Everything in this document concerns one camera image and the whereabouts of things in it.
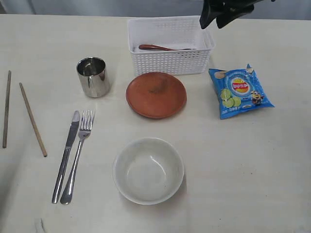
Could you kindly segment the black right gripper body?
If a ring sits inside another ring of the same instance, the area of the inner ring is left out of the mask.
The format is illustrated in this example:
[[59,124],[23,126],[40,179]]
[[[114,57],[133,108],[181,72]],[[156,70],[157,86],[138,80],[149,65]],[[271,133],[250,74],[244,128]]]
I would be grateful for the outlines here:
[[257,3],[257,0],[205,0],[204,9],[224,10],[224,9],[243,9]]

